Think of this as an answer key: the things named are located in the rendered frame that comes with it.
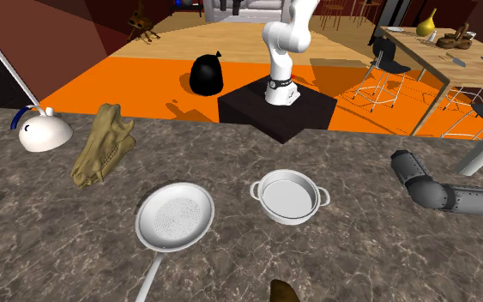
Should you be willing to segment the grey riveted elbow pipe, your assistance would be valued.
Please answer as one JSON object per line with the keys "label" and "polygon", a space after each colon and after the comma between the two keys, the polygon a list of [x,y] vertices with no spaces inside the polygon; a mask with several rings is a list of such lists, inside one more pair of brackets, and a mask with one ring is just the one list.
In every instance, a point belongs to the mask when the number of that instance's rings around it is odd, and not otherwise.
{"label": "grey riveted elbow pipe", "polygon": [[424,208],[483,215],[483,187],[440,184],[413,153],[397,150],[391,167],[414,202]]}

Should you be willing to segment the dark robot stand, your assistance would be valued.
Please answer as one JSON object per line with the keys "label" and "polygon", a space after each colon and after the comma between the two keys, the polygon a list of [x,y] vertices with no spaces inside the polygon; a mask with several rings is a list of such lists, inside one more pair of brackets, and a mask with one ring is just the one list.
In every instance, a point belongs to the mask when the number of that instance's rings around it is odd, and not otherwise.
{"label": "dark robot stand", "polygon": [[219,120],[250,124],[282,144],[304,129],[326,130],[337,100],[298,85],[300,96],[290,106],[274,106],[264,99],[265,76],[218,98]]}

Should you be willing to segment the black garbage bag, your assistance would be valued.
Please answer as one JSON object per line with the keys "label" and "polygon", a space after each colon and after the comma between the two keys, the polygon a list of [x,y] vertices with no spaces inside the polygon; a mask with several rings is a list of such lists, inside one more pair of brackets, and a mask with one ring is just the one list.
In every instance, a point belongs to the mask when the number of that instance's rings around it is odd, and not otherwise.
{"label": "black garbage bag", "polygon": [[190,88],[193,93],[202,96],[218,94],[224,87],[221,53],[205,54],[198,57],[190,71]]}

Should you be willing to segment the tan animal skull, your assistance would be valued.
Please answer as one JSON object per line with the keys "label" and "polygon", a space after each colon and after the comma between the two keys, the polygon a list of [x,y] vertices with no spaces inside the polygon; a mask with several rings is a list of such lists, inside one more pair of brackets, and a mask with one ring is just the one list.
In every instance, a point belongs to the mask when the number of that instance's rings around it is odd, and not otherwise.
{"label": "tan animal skull", "polygon": [[80,189],[103,182],[119,161],[136,145],[130,135],[134,121],[125,123],[119,104],[103,104],[92,124],[84,149],[78,156],[70,176]]}

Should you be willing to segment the white sofa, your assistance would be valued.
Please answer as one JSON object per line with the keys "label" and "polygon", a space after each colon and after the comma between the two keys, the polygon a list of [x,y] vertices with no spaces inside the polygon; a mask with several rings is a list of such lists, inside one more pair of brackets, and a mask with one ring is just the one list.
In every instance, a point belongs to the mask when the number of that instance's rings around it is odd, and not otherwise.
{"label": "white sofa", "polygon": [[220,0],[202,0],[207,22],[267,23],[290,21],[292,0],[240,0],[238,13],[233,13],[234,0],[226,0],[226,9],[220,9]]}

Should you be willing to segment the brown rounded object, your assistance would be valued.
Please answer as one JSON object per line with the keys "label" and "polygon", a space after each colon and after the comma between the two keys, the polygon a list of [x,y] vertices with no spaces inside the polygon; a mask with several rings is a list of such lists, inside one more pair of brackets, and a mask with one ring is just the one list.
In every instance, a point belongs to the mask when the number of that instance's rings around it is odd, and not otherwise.
{"label": "brown rounded object", "polygon": [[274,279],[270,282],[269,302],[300,302],[300,300],[287,282]]}

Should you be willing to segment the brown wooden figure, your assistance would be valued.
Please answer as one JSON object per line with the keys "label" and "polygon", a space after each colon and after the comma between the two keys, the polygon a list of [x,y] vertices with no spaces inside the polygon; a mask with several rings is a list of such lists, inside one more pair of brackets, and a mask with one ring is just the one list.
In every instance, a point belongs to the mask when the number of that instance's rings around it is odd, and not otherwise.
{"label": "brown wooden figure", "polygon": [[151,42],[151,39],[148,36],[148,32],[154,35],[157,39],[160,38],[160,36],[153,31],[154,24],[152,23],[152,21],[149,18],[145,17],[143,13],[144,7],[142,0],[138,0],[138,8],[128,20],[128,24],[132,26],[133,29],[130,32],[129,37],[127,38],[127,42],[130,42],[132,40],[135,31],[138,31],[139,35],[144,34],[148,42]]}

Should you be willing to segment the wooden bar stool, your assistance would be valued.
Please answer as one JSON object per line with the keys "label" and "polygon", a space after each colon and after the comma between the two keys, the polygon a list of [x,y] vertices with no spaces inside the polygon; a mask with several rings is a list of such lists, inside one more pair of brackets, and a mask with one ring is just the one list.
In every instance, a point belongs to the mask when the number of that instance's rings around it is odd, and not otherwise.
{"label": "wooden bar stool", "polygon": [[346,8],[347,0],[323,0],[321,14],[321,27],[326,28],[327,22],[334,17],[333,27],[339,29],[343,10]]}

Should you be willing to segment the yellow gourd vase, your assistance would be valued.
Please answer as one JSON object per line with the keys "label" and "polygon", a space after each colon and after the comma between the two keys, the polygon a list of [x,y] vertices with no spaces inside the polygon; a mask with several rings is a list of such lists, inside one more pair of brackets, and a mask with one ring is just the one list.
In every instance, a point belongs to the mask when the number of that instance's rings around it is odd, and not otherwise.
{"label": "yellow gourd vase", "polygon": [[433,16],[435,15],[436,11],[437,9],[434,9],[428,18],[418,24],[415,31],[418,36],[425,37],[434,30],[435,25]]}

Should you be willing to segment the wooden dining table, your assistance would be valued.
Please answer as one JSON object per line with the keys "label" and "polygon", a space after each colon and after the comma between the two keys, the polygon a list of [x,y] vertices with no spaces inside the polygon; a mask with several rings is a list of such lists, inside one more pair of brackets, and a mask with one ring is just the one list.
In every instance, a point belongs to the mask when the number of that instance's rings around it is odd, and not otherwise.
{"label": "wooden dining table", "polygon": [[[387,27],[380,29],[386,39],[395,43],[420,64],[424,71],[431,73],[442,82],[437,96],[412,130],[413,136],[418,134],[452,87],[483,88],[483,60],[480,58],[483,57],[483,42],[474,39],[467,50],[446,50],[418,36],[413,27],[404,27],[400,32],[392,32]],[[446,55],[447,52],[464,61],[466,67],[453,63]]]}

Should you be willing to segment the grey kitchen knife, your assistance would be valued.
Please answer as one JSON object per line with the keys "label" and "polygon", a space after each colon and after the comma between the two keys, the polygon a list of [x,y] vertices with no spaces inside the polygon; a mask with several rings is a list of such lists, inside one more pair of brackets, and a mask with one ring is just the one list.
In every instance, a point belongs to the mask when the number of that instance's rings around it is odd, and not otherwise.
{"label": "grey kitchen knife", "polygon": [[454,55],[450,54],[450,53],[446,53],[446,55],[448,57],[450,57],[452,59],[452,62],[465,68],[466,67],[466,63],[464,61],[462,61],[461,59],[459,59],[458,57],[455,57]]}

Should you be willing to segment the brown coiled sculpture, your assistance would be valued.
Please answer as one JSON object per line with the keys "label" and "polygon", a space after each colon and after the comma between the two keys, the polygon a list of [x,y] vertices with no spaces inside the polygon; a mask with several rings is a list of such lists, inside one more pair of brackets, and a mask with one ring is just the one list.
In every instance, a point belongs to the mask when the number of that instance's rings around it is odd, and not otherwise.
{"label": "brown coiled sculpture", "polygon": [[469,25],[463,23],[455,33],[447,33],[436,42],[436,46],[443,49],[462,49],[467,50],[472,45],[472,35],[468,34]]}

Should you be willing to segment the white two-handled pot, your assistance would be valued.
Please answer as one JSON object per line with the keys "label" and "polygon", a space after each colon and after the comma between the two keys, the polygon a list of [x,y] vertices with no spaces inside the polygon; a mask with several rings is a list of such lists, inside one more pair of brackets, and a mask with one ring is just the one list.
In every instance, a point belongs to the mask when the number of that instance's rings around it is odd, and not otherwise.
{"label": "white two-handled pot", "polygon": [[321,206],[331,202],[329,192],[301,172],[279,169],[251,184],[249,192],[265,214],[288,226],[308,221]]}

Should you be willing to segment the white long-handled strainer pan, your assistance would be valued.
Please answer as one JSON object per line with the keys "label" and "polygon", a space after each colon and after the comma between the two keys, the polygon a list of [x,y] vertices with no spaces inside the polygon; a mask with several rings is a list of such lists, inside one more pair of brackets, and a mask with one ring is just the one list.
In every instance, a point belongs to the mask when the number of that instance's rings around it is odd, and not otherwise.
{"label": "white long-handled strainer pan", "polygon": [[145,199],[136,215],[136,235],[156,256],[135,302],[145,302],[164,255],[196,243],[208,231],[213,219],[214,200],[197,184],[168,184]]}

